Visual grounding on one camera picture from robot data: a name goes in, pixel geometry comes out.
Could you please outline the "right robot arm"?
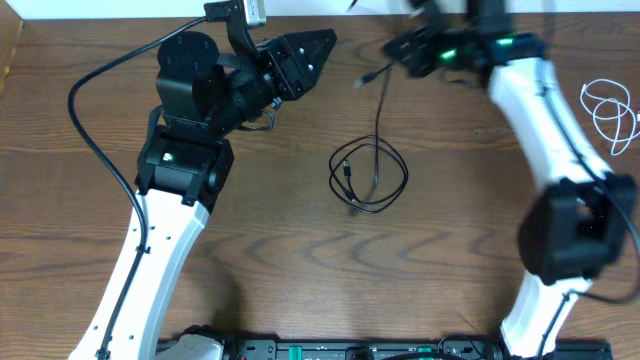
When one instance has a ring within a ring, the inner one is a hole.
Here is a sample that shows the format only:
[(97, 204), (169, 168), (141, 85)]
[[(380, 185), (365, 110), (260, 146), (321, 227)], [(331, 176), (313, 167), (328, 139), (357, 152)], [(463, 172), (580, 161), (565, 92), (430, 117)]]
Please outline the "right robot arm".
[(637, 187), (598, 155), (562, 94), (545, 42), (514, 30), (502, 1), (471, 1), (454, 28), (435, 1), (415, 1), (420, 24), (384, 45), (413, 78), (437, 69), (479, 77), (528, 162), (537, 197), (518, 230), (525, 272), (499, 327), (495, 355), (553, 359), (557, 335), (601, 272), (637, 239)]

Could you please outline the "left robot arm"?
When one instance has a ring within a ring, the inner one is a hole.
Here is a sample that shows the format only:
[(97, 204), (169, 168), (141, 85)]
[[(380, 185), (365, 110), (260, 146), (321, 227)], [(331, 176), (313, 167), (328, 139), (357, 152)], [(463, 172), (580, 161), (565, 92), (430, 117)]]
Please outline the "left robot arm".
[(234, 160), (228, 135), (251, 131), (283, 101), (318, 82), (337, 36), (289, 33), (254, 44), (231, 30), (231, 53), (187, 25), (156, 42), (161, 103), (150, 114), (126, 238), (75, 359), (226, 359), (223, 337), (189, 328), (160, 339), (177, 280), (205, 228)]

